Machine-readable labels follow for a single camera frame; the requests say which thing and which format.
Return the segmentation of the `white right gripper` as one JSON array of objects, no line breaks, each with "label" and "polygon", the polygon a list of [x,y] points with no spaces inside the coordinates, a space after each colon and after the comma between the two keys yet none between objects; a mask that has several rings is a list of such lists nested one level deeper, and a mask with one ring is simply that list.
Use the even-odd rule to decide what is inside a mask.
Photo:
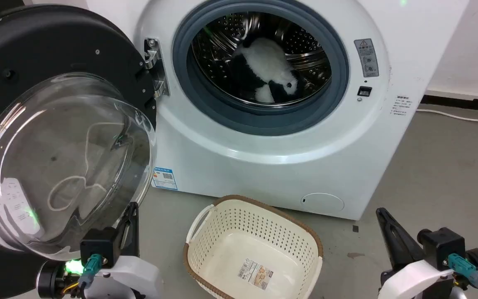
[{"label": "white right gripper", "polygon": [[453,270],[448,260],[438,270],[424,259],[424,251],[400,223],[387,211],[378,208],[376,216],[391,262],[392,270],[382,273],[380,299],[423,299],[424,291],[432,291],[439,299],[456,299]]}]

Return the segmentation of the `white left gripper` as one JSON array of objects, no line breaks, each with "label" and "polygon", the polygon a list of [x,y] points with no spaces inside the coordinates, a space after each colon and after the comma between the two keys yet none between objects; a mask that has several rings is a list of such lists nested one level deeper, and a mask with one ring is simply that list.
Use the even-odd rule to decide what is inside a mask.
[{"label": "white left gripper", "polygon": [[[127,255],[122,255],[127,230]],[[140,257],[139,206],[129,203],[117,226],[114,267],[102,268],[90,287],[85,289],[86,299],[161,299],[163,279],[160,270]]]}]

